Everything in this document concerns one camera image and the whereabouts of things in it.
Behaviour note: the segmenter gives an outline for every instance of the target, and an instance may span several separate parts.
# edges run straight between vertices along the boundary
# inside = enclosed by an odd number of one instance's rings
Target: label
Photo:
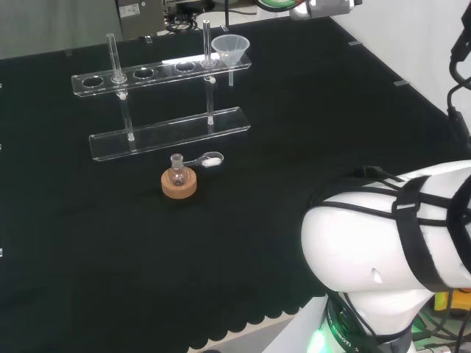
[[[139,4],[132,4],[119,7],[119,17],[125,18],[130,16],[140,15]]]

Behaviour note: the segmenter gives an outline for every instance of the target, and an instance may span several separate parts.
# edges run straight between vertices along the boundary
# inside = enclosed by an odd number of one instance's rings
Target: white wall
[[[353,37],[372,51],[425,98],[446,112],[452,86],[450,50],[463,30],[461,17],[470,0],[364,0],[349,15],[336,16]],[[471,76],[471,56],[458,65]],[[453,95],[471,129],[471,91]]]

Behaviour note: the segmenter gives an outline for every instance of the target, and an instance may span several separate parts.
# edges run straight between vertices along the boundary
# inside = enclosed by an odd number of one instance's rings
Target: yellow component
[[[435,310],[441,311],[447,308],[448,293],[435,293]],[[471,310],[471,293],[463,293],[459,290],[453,291],[452,309]]]

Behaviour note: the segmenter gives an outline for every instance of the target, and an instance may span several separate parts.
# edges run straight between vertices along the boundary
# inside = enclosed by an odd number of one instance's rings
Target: rack hole
[[[100,76],[88,77],[87,79],[84,79],[82,81],[82,84],[88,88],[100,86],[102,83],[103,83],[103,78],[101,78]]]
[[[148,79],[153,74],[154,70],[151,68],[140,68],[134,71],[134,77],[137,77],[138,79]]]
[[[178,63],[175,65],[175,69],[179,72],[190,72],[194,70],[194,63]]]

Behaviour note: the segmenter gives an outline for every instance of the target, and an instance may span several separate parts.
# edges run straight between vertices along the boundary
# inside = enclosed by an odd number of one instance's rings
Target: black cloth
[[[71,89],[110,68],[106,46],[0,61],[0,352],[180,353],[293,313],[324,293],[300,248],[310,192],[354,165],[465,157],[445,115],[332,20],[231,32],[253,65],[233,88],[217,77],[215,108],[240,106],[248,133],[110,162],[88,136],[123,128],[116,95]],[[202,32],[118,50],[123,66],[200,54]],[[130,110],[135,126],[204,112],[204,82],[131,90]],[[170,155],[206,151],[224,165],[198,171],[190,199],[164,197]]]

